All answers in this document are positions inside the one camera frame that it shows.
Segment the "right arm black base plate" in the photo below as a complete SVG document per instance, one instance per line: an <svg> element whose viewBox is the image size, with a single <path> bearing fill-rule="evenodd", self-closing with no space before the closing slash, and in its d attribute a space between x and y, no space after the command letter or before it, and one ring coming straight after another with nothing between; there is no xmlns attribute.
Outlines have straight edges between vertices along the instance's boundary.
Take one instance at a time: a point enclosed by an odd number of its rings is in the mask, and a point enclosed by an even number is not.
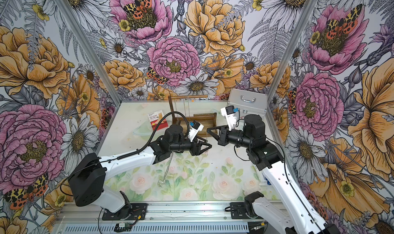
<svg viewBox="0 0 394 234"><path fill-rule="evenodd" d="M252 206L247 202L231 202L226 208L232 219L255 219L257 216L252 211Z"/></svg>

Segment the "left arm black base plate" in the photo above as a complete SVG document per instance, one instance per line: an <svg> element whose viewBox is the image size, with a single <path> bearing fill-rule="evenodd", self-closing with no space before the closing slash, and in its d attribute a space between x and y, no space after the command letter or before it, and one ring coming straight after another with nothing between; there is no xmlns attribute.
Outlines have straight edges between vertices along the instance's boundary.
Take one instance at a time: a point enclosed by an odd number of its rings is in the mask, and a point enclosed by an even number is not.
<svg viewBox="0 0 394 234"><path fill-rule="evenodd" d="M112 213L106 209L102 216L102 220L103 221L144 220L147 211L147 206L148 206L147 203L130 203L129 205L125 205L116 213Z"/></svg>

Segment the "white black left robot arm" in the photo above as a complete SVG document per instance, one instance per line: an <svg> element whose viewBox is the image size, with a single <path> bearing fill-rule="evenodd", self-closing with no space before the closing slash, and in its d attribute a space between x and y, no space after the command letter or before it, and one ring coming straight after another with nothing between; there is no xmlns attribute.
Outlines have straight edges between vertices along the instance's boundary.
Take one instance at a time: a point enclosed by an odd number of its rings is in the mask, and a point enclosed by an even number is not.
<svg viewBox="0 0 394 234"><path fill-rule="evenodd" d="M99 206L109 214L110 220L131 218L133 207L126 194L107 187L105 181L123 172L165 161L173 153L203 154L212 145L197 136L201 129L202 126L191 127L188 134L184 134L182 126L171 125L164 135L151 138L141 149L106 157L95 153L86 155L67 178L76 206Z"/></svg>

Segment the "wooden jewelry display stand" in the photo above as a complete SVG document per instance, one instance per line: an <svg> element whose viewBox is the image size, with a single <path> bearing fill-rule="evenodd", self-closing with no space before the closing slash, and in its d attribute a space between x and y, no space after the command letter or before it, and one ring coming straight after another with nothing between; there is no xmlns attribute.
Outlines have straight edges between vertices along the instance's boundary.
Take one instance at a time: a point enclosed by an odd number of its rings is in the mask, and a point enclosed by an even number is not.
<svg viewBox="0 0 394 234"><path fill-rule="evenodd" d="M198 99L206 98L208 95L196 95L196 96L169 96L168 103L170 111L176 111L176 102L182 101L184 104L184 115L188 122L197 121L204 126L204 129L198 133L198 136L203 138L211 137L207 133L207 128L216 126L217 113L214 111L203 111L201 104L197 103ZM197 111L193 114L190 112L190 102L196 104Z"/></svg>

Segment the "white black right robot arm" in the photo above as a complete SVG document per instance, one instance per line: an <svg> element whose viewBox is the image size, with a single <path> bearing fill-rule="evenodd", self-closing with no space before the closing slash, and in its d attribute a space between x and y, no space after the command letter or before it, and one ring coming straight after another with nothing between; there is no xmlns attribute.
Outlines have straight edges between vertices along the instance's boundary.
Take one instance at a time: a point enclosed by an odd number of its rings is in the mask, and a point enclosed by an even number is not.
<svg viewBox="0 0 394 234"><path fill-rule="evenodd" d="M255 191L244 198L246 214L261 217L281 234L338 234L335 224L328 223L309 203L287 169L284 153L265 133L265 123L256 114L243 120L243 128L228 123L207 129L220 146L233 144L246 149L249 160L273 186L287 213L273 206L263 193Z"/></svg>

